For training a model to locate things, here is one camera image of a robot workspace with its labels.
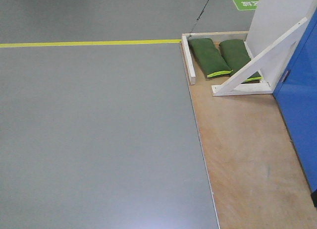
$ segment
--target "green floor sign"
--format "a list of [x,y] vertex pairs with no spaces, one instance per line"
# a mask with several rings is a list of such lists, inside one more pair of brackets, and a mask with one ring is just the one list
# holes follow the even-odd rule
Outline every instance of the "green floor sign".
[[259,0],[233,0],[239,11],[256,10]]

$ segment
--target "white board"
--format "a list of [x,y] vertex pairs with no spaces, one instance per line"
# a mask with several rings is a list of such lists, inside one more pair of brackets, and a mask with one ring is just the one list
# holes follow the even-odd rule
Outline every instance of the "white board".
[[[258,55],[303,17],[310,19],[315,8],[316,0],[260,0],[246,39],[252,54]],[[281,52],[262,69],[265,80],[273,89],[295,47]]]

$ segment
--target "floor marking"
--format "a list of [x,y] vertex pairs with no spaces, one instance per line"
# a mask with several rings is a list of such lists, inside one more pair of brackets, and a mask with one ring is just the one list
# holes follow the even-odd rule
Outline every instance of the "floor marking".
[[113,46],[180,43],[181,39],[133,40],[133,41],[96,41],[96,42],[38,42],[38,43],[2,43],[0,48],[15,47],[72,47],[72,46]]
[[256,10],[259,0],[232,0],[239,11]]

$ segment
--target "yellow-green trim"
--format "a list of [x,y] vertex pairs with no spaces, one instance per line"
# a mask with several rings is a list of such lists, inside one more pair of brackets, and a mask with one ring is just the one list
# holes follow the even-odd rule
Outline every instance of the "yellow-green trim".
[[218,71],[218,72],[214,72],[211,73],[209,75],[207,75],[207,78],[212,78],[218,75],[224,75],[224,74],[230,74],[232,72],[232,70],[223,70],[223,71]]
[[170,44],[170,43],[179,43],[180,41],[181,41],[181,39],[132,40],[132,41],[96,41],[96,42],[2,43],[2,44],[0,44],[0,48]]
[[260,77],[254,77],[254,78],[249,78],[249,79],[247,79],[246,81],[244,81],[243,83],[247,83],[247,82],[254,81],[254,80],[261,80],[261,79],[262,79],[262,76],[260,76]]

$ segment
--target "wooden platform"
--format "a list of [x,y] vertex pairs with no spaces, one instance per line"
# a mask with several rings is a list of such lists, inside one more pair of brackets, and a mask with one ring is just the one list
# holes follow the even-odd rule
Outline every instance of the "wooden platform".
[[221,229],[317,228],[317,211],[274,97],[213,97],[211,85],[227,77],[196,75],[190,91]]

